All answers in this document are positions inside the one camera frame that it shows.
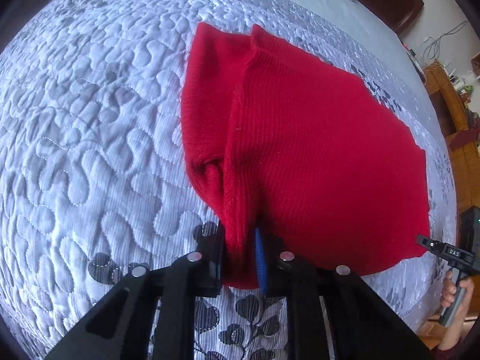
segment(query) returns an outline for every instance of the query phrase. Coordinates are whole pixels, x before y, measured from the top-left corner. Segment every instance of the red sweater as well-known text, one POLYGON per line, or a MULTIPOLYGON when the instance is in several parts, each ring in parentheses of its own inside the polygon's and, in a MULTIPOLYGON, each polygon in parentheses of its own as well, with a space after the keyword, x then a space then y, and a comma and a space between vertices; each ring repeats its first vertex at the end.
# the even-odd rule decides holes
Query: red sweater
POLYGON ((334 269, 383 271, 425 250, 425 152, 357 76, 254 25, 201 23, 181 95, 186 171, 226 228, 227 283, 256 286, 253 229, 334 269))

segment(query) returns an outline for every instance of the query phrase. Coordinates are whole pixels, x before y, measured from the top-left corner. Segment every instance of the bed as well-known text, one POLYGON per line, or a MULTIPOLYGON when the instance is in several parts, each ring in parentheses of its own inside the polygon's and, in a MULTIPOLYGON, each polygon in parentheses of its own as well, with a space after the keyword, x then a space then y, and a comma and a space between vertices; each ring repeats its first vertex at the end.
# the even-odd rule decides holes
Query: bed
MULTIPOLYGON (((185 174, 179 124, 201 21, 258 24, 359 75, 426 151, 430 233, 455 241, 434 109, 397 36, 355 0, 53 0, 0 55, 0 314, 30 358, 129 270, 170 265, 195 228, 217 225, 185 174)), ((425 254, 364 280, 416 330, 445 270, 425 254)), ((284 299, 224 287, 196 307, 196 359, 287 358, 284 299)))

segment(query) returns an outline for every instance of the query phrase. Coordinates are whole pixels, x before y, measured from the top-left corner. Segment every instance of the black wire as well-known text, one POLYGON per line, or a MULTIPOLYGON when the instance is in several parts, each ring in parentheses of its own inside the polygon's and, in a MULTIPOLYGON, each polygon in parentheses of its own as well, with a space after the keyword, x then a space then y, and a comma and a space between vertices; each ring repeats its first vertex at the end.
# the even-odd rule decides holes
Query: black wire
POLYGON ((423 63, 425 63, 425 54, 427 55, 429 61, 440 58, 440 43, 442 41, 442 38, 444 36, 454 35, 457 32, 460 32, 467 25, 468 22, 468 20, 462 21, 459 25, 453 27, 450 31, 440 35, 437 39, 429 36, 427 39, 432 39, 432 42, 423 51, 423 63))

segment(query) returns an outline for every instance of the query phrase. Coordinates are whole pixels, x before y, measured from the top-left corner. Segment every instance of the folded red cloth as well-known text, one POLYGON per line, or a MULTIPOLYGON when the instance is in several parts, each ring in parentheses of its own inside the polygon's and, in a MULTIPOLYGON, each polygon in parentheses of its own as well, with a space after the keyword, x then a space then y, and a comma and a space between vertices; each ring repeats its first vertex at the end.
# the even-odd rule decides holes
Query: folded red cloth
POLYGON ((318 267, 422 256, 425 152, 357 76, 268 34, 201 23, 181 95, 186 171, 226 228, 226 283, 256 286, 253 230, 318 267))

